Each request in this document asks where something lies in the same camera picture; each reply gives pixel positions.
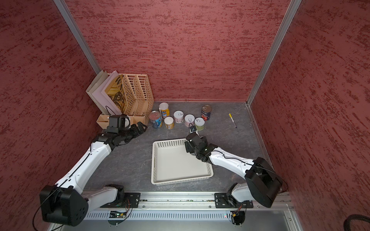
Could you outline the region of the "small yellow can white lid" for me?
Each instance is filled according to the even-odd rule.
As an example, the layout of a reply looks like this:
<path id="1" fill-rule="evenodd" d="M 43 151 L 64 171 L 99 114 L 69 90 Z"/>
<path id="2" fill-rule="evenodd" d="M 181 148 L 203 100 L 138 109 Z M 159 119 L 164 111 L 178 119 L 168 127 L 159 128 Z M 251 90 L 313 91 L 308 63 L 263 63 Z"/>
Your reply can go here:
<path id="1" fill-rule="evenodd" d="M 165 123 L 166 129 L 172 130 L 174 128 L 174 119 L 171 116 L 167 116 L 164 119 L 164 123 Z"/>

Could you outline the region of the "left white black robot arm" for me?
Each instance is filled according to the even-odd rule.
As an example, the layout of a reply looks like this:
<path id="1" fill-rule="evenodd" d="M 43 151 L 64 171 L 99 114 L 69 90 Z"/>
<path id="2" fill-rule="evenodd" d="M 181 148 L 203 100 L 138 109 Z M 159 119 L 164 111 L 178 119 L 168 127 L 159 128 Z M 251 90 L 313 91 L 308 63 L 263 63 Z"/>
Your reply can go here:
<path id="1" fill-rule="evenodd" d="M 85 193 L 84 188 L 115 147 L 128 144 L 146 130 L 147 126 L 141 122 L 131 125 L 127 121 L 117 121 L 108 126 L 106 132 L 95 137 L 76 165 L 55 185 L 46 185 L 40 192 L 38 210 L 43 221 L 77 226 L 89 212 L 107 204 L 130 209 L 132 204 L 125 195 L 123 186 L 108 184 L 89 193 Z"/>

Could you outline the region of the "aluminium front rail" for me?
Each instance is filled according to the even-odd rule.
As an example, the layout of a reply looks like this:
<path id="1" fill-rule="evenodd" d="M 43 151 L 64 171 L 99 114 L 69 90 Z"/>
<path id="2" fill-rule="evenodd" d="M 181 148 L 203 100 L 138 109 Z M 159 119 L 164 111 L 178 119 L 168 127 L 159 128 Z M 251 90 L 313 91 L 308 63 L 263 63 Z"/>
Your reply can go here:
<path id="1" fill-rule="evenodd" d="M 132 209 L 137 211 L 236 211 L 238 209 L 216 201 L 215 192 L 141 191 L 140 194 L 137 205 L 131 206 Z M 255 211 L 295 211 L 295 206 L 288 193 L 279 194 L 270 208 L 262 206 L 255 200 L 250 201 L 250 203 L 253 205 L 250 210 Z"/>

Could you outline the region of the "dark red labelled can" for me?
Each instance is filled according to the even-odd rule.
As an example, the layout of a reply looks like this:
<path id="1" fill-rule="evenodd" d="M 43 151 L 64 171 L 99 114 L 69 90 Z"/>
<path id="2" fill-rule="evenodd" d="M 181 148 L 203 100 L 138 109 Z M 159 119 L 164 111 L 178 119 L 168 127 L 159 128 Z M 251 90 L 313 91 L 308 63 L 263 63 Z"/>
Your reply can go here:
<path id="1" fill-rule="evenodd" d="M 210 120 L 212 107 L 210 105 L 204 105 L 201 109 L 201 117 L 204 121 Z"/>

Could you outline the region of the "white perforated plastic basket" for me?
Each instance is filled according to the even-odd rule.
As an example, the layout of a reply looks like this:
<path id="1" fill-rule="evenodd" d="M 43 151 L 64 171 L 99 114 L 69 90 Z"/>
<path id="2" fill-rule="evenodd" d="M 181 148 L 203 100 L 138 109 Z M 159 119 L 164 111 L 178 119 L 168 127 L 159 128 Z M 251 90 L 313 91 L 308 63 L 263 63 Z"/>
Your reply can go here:
<path id="1" fill-rule="evenodd" d="M 155 141 L 152 144 L 151 183 L 157 186 L 207 180 L 214 175 L 209 163 L 186 151 L 186 139 Z"/>

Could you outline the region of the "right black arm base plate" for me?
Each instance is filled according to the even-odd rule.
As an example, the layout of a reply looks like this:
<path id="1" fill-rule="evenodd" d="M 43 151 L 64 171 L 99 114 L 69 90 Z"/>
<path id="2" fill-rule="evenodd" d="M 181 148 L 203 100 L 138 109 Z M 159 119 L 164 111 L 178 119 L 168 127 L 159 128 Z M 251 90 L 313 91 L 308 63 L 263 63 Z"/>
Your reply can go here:
<path id="1" fill-rule="evenodd" d="M 250 209 L 253 208 L 253 203 L 250 200 L 238 202 L 229 193 L 215 193 L 214 201 L 216 208 L 235 208 L 235 209 Z"/>

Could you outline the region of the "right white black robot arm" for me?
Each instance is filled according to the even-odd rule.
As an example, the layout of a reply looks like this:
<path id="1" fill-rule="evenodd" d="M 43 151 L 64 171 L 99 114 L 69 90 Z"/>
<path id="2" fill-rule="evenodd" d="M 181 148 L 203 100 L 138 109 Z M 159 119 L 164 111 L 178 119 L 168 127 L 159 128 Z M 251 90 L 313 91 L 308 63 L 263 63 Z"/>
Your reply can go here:
<path id="1" fill-rule="evenodd" d="M 225 196 L 228 206 L 238 208 L 246 201 L 255 200 L 265 208 L 272 207 L 284 180 L 265 159 L 236 156 L 208 143 L 205 136 L 200 137 L 196 132 L 187 135 L 185 146 L 198 160 L 223 167 L 245 179 L 245 183 L 235 183 L 229 188 Z"/>

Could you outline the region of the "blue labelled can left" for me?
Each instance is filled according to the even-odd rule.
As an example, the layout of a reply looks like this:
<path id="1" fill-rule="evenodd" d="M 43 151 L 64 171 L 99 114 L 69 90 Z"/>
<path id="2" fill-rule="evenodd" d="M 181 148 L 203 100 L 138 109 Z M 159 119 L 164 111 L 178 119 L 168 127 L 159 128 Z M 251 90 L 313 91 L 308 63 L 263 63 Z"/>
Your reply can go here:
<path id="1" fill-rule="evenodd" d="M 162 127 L 162 116 L 161 112 L 159 111 L 152 111 L 149 114 L 149 120 L 151 123 L 151 126 L 155 129 L 161 128 Z"/>

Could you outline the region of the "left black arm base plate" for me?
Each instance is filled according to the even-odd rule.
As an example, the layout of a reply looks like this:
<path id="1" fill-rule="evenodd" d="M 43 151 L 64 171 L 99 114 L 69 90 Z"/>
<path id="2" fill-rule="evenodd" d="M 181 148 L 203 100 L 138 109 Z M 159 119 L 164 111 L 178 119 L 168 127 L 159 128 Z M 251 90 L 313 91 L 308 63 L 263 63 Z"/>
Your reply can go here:
<path id="1" fill-rule="evenodd" d="M 125 193 L 123 199 L 116 199 L 111 203 L 107 203 L 101 208 L 119 209 L 119 208 L 138 208 L 140 202 L 141 193 Z"/>

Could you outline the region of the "yellow labelled tall can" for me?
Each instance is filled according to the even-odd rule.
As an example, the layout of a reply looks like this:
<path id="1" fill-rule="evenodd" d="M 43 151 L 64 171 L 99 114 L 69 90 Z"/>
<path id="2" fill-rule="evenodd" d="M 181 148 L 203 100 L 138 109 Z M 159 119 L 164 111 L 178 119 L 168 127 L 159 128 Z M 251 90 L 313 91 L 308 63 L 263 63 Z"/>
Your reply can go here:
<path id="1" fill-rule="evenodd" d="M 170 111 L 169 111 L 169 104 L 168 103 L 161 103 L 159 105 L 159 109 L 160 109 L 160 113 L 161 113 L 161 117 L 162 118 L 166 118 L 168 116 L 170 116 Z"/>

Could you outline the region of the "small pink can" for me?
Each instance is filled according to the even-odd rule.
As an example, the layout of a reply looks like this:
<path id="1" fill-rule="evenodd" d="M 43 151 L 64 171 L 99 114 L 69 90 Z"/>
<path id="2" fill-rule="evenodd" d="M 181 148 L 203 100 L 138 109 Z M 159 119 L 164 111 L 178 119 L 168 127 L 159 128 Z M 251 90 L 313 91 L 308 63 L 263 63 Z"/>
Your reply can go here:
<path id="1" fill-rule="evenodd" d="M 174 122 L 181 124 L 184 121 L 184 113 L 182 111 L 175 111 L 173 114 Z"/>
<path id="2" fill-rule="evenodd" d="M 195 117 L 192 114 L 187 114 L 184 117 L 184 123 L 186 127 L 189 127 L 190 124 L 193 124 L 195 120 Z"/>

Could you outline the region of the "small pink can middle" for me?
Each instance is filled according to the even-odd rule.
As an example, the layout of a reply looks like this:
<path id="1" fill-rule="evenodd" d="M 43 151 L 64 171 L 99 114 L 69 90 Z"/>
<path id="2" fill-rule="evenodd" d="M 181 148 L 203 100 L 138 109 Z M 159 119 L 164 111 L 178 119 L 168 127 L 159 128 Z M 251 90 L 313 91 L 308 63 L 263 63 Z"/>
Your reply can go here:
<path id="1" fill-rule="evenodd" d="M 184 123 L 186 127 L 189 127 L 190 124 L 193 124 L 195 120 L 195 117 L 192 114 L 187 114 L 184 117 Z"/>

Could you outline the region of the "small pink can rear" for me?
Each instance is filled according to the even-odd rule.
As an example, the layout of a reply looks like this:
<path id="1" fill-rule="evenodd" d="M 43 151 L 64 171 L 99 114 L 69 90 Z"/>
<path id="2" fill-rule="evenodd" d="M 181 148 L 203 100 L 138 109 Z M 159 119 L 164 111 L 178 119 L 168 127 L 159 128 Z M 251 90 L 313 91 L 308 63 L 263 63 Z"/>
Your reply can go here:
<path id="1" fill-rule="evenodd" d="M 184 113 L 182 111 L 175 111 L 173 114 L 174 122 L 181 124 L 184 121 Z"/>

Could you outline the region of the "brown patterned magazine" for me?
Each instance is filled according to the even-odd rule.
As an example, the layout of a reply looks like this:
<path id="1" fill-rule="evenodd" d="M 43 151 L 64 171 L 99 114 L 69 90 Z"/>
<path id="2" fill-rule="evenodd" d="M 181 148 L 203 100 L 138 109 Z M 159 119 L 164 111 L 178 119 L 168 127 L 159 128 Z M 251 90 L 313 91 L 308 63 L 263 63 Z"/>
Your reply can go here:
<path id="1" fill-rule="evenodd" d="M 123 75 L 118 75 L 114 77 L 113 80 L 105 88 L 105 93 L 112 100 L 115 106 L 124 113 L 127 108 L 127 101 L 124 94 L 123 84 L 122 84 Z"/>

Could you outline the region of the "beige plastic file organizer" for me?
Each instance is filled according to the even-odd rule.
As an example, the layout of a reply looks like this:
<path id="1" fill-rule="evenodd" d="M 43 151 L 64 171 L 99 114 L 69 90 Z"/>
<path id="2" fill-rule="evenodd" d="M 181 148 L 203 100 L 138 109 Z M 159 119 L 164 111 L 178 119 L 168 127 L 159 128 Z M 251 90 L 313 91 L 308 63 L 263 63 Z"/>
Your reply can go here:
<path id="1" fill-rule="evenodd" d="M 131 124 L 149 123 L 149 113 L 152 111 L 154 97 L 147 74 L 119 74 L 123 75 L 122 84 L 127 101 L 127 108 L 122 115 L 127 115 Z M 96 123 L 106 129 L 111 115 L 101 115 Z"/>

